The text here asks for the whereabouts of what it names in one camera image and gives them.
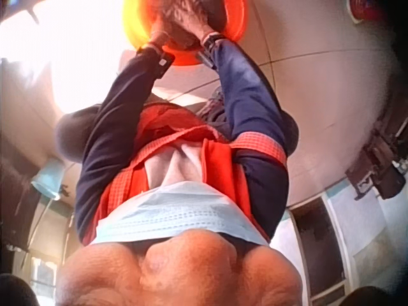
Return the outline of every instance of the blue surgical mask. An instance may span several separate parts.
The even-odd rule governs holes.
[[[169,238],[191,229],[268,245],[235,203],[201,182],[158,187],[127,200],[100,220],[92,244]]]

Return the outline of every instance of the hand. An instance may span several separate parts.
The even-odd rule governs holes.
[[[186,31],[193,33],[200,41],[213,29],[208,25],[208,16],[198,0],[176,0],[172,3],[167,17]]]
[[[156,21],[152,24],[152,29],[150,30],[150,42],[159,45],[160,47],[167,44],[170,39],[169,32],[171,31],[171,24],[163,18],[163,16],[158,13]]]

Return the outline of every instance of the door frame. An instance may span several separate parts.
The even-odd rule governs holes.
[[[300,238],[300,233],[299,233],[299,229],[296,225],[296,220],[295,217],[292,213],[292,210],[295,210],[301,206],[307,205],[308,203],[310,203],[313,200],[316,200],[318,198],[321,198],[324,206],[326,207],[326,211],[329,215],[330,221],[331,221],[331,225],[333,226],[334,232],[335,232],[335,236],[337,239],[337,244],[339,245],[339,249],[340,249],[340,256],[342,258],[342,264],[343,264],[343,271],[344,271],[344,277],[345,279],[342,280],[341,282],[339,282],[338,284],[335,284],[334,286],[326,289],[325,291],[319,293],[318,295],[315,296],[311,296],[310,293],[310,281],[309,281],[309,271],[307,270],[307,262],[306,262],[306,257],[305,257],[305,253],[304,253],[304,249],[303,249],[303,245],[302,245],[302,240]],[[339,221],[337,219],[336,213],[333,209],[332,203],[329,199],[329,197],[327,197],[326,192],[322,192],[319,193],[311,198],[308,198],[305,201],[299,202],[293,206],[288,207],[288,212],[290,215],[290,218],[292,220],[293,223],[293,227],[295,228],[295,233],[296,233],[296,238],[298,240],[298,245],[299,245],[299,250],[300,250],[300,255],[302,257],[302,263],[303,263],[303,268],[305,269],[304,273],[306,276],[306,289],[307,289],[307,298],[309,301],[309,305],[312,305],[312,302],[314,300],[317,300],[323,296],[326,296],[328,294],[330,294],[331,292],[335,291],[336,289],[338,289],[341,286],[344,286],[344,293],[347,296],[352,289],[354,289],[355,286],[355,281],[353,281],[353,278],[351,277],[351,264],[350,264],[350,260],[349,260],[349,256],[348,256],[348,252],[347,252],[347,247],[346,247],[346,243],[344,242],[344,237],[339,225]]]

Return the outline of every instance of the navy blue jacket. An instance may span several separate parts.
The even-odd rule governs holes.
[[[263,133],[285,148],[281,108],[259,68],[234,43],[223,40],[212,49],[232,139],[248,131]],[[80,240],[98,208],[106,186],[129,165],[144,102],[156,80],[160,56],[147,49],[114,81],[96,116],[76,187],[75,219]],[[238,150],[234,162],[243,166],[252,214],[272,238],[288,198],[288,173],[277,161],[251,150]]]

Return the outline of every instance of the red vest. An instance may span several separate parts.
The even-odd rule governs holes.
[[[171,103],[158,103],[143,109],[135,138],[136,154],[130,165],[119,172],[102,194],[98,209],[85,234],[85,245],[96,237],[99,220],[108,217],[128,199],[149,190],[145,160],[175,140],[203,144],[203,183],[217,189],[236,203],[269,241],[270,238],[251,214],[245,173],[240,164],[233,162],[233,154],[237,149],[255,150],[286,165],[286,155],[282,147],[270,137],[255,132],[242,133],[234,142],[228,143],[220,133],[186,108]]]

